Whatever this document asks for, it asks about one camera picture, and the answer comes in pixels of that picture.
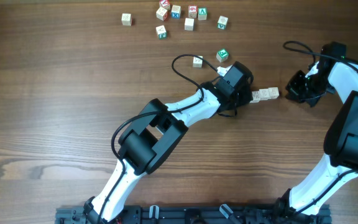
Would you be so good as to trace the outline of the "blue edged wooden block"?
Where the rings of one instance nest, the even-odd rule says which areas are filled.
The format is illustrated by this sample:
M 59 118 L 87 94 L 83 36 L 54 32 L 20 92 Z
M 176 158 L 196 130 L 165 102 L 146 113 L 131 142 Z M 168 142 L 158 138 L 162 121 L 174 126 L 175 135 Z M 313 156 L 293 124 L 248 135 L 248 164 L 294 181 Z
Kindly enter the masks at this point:
M 276 99 L 280 96 L 280 92 L 277 87 L 268 88 L 268 93 L 269 93 L 270 99 Z

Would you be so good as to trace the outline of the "wooden picture block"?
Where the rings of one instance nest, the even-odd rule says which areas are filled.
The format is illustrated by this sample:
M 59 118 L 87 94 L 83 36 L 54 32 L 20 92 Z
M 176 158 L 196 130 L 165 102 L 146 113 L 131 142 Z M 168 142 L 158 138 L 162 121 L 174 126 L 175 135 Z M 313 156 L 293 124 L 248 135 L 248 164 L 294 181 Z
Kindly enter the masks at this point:
M 260 101 L 260 92 L 259 91 L 253 91 L 252 92 L 252 100 L 250 103 L 258 103 Z

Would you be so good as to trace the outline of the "blue P wooden block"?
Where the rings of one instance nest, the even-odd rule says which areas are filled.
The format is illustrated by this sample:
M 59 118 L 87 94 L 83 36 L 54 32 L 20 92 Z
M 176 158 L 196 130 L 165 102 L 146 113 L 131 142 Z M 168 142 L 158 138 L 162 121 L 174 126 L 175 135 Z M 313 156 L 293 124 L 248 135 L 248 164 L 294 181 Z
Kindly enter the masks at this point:
M 268 88 L 260 89 L 259 96 L 260 96 L 260 100 L 269 100 L 270 99 L 269 89 Z

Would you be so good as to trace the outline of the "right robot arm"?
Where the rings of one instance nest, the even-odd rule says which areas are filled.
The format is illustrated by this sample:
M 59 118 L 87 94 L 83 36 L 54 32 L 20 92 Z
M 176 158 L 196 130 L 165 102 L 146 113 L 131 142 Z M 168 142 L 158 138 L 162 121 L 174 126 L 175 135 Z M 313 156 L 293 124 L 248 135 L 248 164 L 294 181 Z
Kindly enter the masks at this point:
M 315 106 L 327 93 L 337 93 L 343 103 L 328 129 L 324 154 L 316 167 L 297 186 L 277 199 L 273 213 L 284 222 L 316 218 L 321 206 L 343 185 L 358 177 L 358 61 L 347 58 L 347 47 L 331 42 L 320 53 L 295 40 L 283 48 L 311 55 L 308 73 L 298 71 L 286 86 L 286 98 Z

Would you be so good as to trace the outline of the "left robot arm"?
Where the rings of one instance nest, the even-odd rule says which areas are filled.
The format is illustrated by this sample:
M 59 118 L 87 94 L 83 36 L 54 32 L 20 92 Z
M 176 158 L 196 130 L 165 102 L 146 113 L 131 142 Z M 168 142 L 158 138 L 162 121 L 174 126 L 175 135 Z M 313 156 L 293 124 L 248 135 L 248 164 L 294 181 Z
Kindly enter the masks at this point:
M 84 205 L 90 223 L 112 222 L 138 181 L 165 162 L 192 124 L 252 100 L 254 76 L 245 65 L 235 62 L 216 72 L 218 78 L 198 85 L 194 95 L 176 103 L 154 99 L 118 127 L 111 138 L 120 145 L 113 151 L 117 164 L 112 176 L 101 193 Z

